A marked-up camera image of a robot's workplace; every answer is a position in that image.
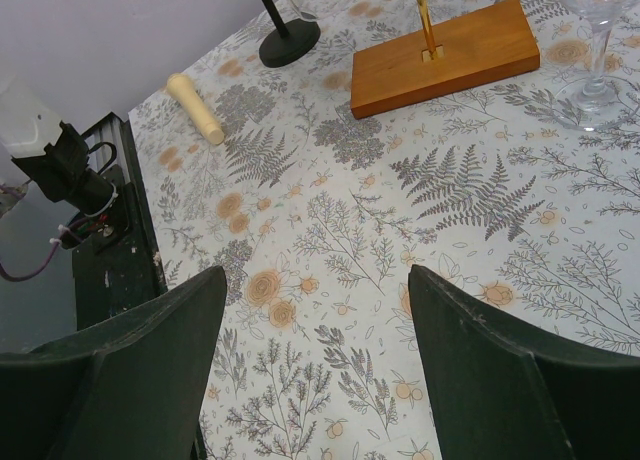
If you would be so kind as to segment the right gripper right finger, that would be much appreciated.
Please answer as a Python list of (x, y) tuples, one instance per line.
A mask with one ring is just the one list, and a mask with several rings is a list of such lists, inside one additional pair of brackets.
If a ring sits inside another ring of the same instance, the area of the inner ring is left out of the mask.
[(638, 458), (638, 358), (535, 327), (423, 266), (408, 287), (443, 458)]

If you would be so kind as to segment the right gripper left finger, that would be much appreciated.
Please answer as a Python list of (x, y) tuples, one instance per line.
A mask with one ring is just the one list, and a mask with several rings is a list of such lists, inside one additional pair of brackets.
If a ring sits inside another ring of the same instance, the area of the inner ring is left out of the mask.
[(28, 353), (1, 356), (4, 459), (203, 459), (222, 267)]

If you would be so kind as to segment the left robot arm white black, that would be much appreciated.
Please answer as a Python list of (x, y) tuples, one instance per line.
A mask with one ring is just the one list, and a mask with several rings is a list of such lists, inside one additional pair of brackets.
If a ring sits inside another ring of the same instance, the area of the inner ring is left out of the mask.
[(12, 72), (1, 75), (1, 144), (52, 202), (91, 218), (117, 197), (116, 186), (89, 167), (90, 148), (77, 130)]

